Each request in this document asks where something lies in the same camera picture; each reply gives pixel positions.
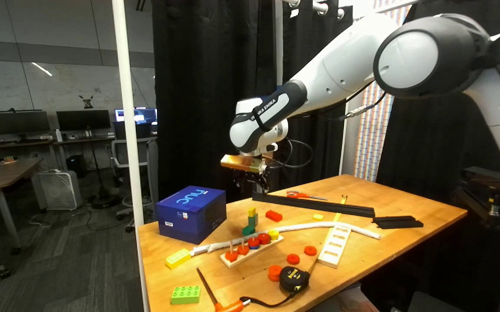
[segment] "black stand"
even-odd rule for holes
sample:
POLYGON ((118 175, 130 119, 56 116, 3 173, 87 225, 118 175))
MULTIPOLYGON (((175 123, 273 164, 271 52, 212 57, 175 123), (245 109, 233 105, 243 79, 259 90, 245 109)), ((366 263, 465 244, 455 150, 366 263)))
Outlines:
POLYGON ((90 144, 90 149, 92 149, 92 157, 94 157, 95 173, 97 173, 97 182, 99 182, 99 192, 97 192, 97 196, 94 196, 94 197, 90 199, 90 204, 92 204, 92 208, 95 208, 95 209, 106 209, 106 208, 109 208, 109 206, 118 204, 122 199, 120 199, 118 196, 111 196, 111 194, 108 192, 108 189, 104 187, 104 180, 101 178, 101 170, 99 170, 97 157, 95 157, 94 142, 90 144))

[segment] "wooden table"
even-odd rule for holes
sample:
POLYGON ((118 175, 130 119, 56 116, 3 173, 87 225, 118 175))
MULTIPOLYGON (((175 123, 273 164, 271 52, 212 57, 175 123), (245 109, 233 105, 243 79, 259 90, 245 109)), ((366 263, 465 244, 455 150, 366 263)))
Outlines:
MULTIPOLYGON (((290 303, 285 303, 274 310, 309 310, 328 296, 345 289, 347 286, 361 280, 365 275, 398 258, 399 254, 410 251, 417 244, 436 235, 443 228, 453 225, 467 215, 465 209, 455 208, 444 202, 425 199, 410 192, 391 189, 375 182, 366 182, 349 175, 332 176, 299 187, 290 187, 328 201, 339 202, 342 194, 347 196, 349 204, 373 206, 377 216, 384 215, 413 215, 424 222, 424 227, 413 228, 389 228, 382 230, 372 218, 340 215, 340 222, 347 222, 368 230, 378 232, 380 239, 372 239, 361 234, 352 232, 345 251, 337 267, 325 265, 318 261, 314 265, 309 289, 299 294, 290 303)), ((201 244, 229 241, 240 237, 241 228, 248 223, 248 208, 255 208, 259 213, 257 230, 269 230, 280 225, 288 223, 306 223, 318 222, 313 216, 323 215, 323 220, 333 220, 333 213, 280 206, 271 202, 257 202, 252 199, 234 201, 227 204, 227 220, 222 222, 201 244), (273 222, 266 218, 266 211, 274 209, 283 215, 281 222, 273 222)), ((255 296, 267 303, 276 303, 285 298, 278 282, 267 279, 267 267, 271 263, 288 265, 286 254, 302 253, 306 244, 314 244, 321 249, 321 242, 326 237, 328 228, 311 228, 299 232, 283 234, 285 241, 264 249, 262 253, 248 258, 247 261, 227 268, 219 254, 224 253, 214 251, 191 258, 189 261, 170 270, 165 267, 167 256, 175 251, 194 244, 170 239, 158 234, 158 223, 148 223, 139 227, 139 244, 142 256, 142 268, 146 277, 146 293, 151 310, 214 310, 214 305, 205 293, 201 280, 198 279, 196 267, 201 268, 208 279, 210 287, 220 303, 227 305, 238 300, 240 296, 255 296), (200 286, 201 296, 200 303, 193 305, 170 305, 172 289, 177 286, 200 286)), ((271 310, 260 305, 248 305, 245 310, 271 310)))
POLYGON ((19 241, 16 225, 12 222, 12 215, 9 211, 9 204, 7 204, 3 189, 16 183, 17 180, 31 175, 33 170, 40 164, 40 161, 42 161, 42 157, 24 157, 24 159, 17 159, 17 161, 9 163, 9 164, 0 164, 0 213, 3 216, 7 232, 9 232, 16 249, 21 248, 21 241, 19 241))

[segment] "gray carpet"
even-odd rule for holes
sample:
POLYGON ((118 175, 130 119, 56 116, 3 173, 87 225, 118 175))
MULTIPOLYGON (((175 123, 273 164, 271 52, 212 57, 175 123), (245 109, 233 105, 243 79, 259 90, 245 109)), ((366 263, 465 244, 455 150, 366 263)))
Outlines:
MULTIPOLYGON (((97 192, 92 175, 80 178, 85 197, 97 192)), ((135 235, 115 218, 122 206, 40 211, 30 180, 5 194, 23 249, 10 253, 0 216, 0 263, 12 270, 0 279, 0 312, 142 310, 135 235)))

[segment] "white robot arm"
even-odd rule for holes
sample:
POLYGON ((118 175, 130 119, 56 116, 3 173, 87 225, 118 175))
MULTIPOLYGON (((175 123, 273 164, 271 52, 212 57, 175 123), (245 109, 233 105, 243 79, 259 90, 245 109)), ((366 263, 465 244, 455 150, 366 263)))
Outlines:
POLYGON ((354 22, 274 93, 238 102, 231 142, 260 156, 286 137, 286 118, 342 102, 373 78, 396 97, 467 93, 500 147, 500 34, 460 14, 401 27, 384 15, 354 22))

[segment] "blue box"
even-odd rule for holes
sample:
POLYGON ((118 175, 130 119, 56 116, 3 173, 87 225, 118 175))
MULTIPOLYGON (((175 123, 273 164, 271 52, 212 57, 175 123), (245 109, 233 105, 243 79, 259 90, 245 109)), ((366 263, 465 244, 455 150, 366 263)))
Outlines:
POLYGON ((160 234, 198 244, 226 218, 226 192, 188 185, 156 202, 160 234))

